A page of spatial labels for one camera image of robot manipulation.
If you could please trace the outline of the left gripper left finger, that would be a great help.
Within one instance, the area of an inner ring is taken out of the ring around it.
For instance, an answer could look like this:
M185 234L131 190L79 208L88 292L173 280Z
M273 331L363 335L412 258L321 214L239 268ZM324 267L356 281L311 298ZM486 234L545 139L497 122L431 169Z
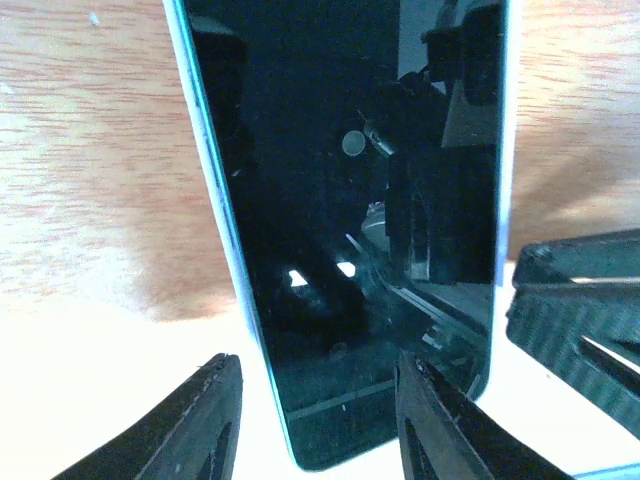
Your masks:
M58 479L230 479L242 411L239 357L217 354L134 425Z

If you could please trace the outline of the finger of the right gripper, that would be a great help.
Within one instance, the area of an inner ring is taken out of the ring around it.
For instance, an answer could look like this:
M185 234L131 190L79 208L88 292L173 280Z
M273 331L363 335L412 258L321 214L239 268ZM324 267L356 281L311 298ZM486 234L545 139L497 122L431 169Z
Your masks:
M508 339L639 434L639 232L533 243L519 255Z

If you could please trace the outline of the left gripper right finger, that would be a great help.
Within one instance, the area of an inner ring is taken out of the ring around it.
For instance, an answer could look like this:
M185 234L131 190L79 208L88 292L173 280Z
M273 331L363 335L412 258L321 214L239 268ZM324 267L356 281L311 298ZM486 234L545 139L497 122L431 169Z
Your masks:
M406 479L569 479L500 427L422 356L400 353L396 419Z

